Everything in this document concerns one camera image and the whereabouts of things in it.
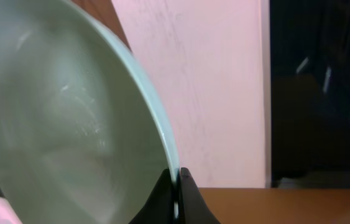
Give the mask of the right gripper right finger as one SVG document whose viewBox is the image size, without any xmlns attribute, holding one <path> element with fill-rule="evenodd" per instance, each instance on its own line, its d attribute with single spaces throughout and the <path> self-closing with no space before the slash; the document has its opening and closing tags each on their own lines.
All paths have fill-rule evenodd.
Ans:
<svg viewBox="0 0 350 224">
<path fill-rule="evenodd" d="M 180 169 L 179 223 L 181 224 L 220 224 L 205 203 L 191 172 Z"/>
</svg>

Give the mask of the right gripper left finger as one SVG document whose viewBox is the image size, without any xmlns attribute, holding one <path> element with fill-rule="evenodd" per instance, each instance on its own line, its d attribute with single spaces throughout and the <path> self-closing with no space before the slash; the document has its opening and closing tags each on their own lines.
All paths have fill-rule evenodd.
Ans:
<svg viewBox="0 0 350 224">
<path fill-rule="evenodd" d="M 164 169 L 149 198 L 129 224 L 171 224 L 174 221 L 172 180 L 168 169 Z"/>
</svg>

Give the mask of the light green plate top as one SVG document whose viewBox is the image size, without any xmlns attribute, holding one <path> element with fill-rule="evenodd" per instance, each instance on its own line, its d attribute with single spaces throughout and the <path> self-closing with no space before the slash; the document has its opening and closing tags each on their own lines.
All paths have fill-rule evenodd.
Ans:
<svg viewBox="0 0 350 224">
<path fill-rule="evenodd" d="M 0 190 L 23 223 L 129 223 L 178 152 L 129 49 L 70 1 L 0 0 Z"/>
</svg>

